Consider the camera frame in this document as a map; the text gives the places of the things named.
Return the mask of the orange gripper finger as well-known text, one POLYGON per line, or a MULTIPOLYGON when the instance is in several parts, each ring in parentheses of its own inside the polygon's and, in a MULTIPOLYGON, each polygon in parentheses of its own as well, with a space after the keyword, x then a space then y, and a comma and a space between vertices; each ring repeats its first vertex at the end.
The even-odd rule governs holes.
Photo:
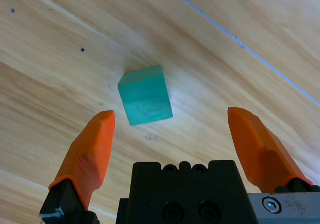
POLYGON ((40 210, 45 224, 100 223, 89 205, 104 183, 115 127, 114 111, 102 111, 73 141, 40 210))
POLYGON ((262 193, 311 193, 320 187, 305 177, 282 142, 254 114, 228 109, 234 147, 248 181, 262 193))

